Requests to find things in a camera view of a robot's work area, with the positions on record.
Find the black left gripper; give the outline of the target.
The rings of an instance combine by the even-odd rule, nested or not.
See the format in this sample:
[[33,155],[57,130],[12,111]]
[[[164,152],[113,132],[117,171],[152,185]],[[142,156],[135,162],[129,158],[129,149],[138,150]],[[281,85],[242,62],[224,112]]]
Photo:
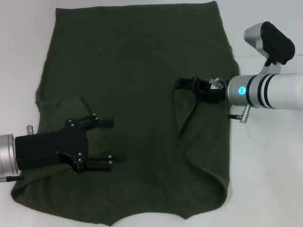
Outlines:
[[79,119],[68,119],[58,131],[15,138],[18,169],[21,171],[68,164],[77,172],[111,172],[115,164],[125,162],[126,154],[88,157],[86,131],[113,128],[114,118],[99,118],[95,113]]

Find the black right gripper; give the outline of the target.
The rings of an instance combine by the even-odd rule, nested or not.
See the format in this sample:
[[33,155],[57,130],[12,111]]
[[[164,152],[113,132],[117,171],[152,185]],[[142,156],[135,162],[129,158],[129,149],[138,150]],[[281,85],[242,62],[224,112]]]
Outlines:
[[208,81],[193,77],[191,79],[177,79],[175,90],[187,89],[196,92],[197,100],[207,103],[219,103],[226,101],[226,85],[221,82],[222,88],[218,88]]

